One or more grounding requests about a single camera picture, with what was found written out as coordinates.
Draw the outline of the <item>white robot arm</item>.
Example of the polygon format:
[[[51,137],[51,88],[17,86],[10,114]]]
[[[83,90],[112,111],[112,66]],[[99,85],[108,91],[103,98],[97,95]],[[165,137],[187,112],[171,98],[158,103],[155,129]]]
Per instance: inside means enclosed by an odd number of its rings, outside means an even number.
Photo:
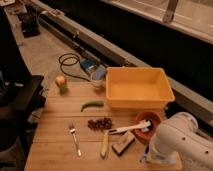
[[[181,153],[213,170],[213,141],[197,134],[198,122],[187,112],[178,112],[157,125],[140,162],[173,164]]]

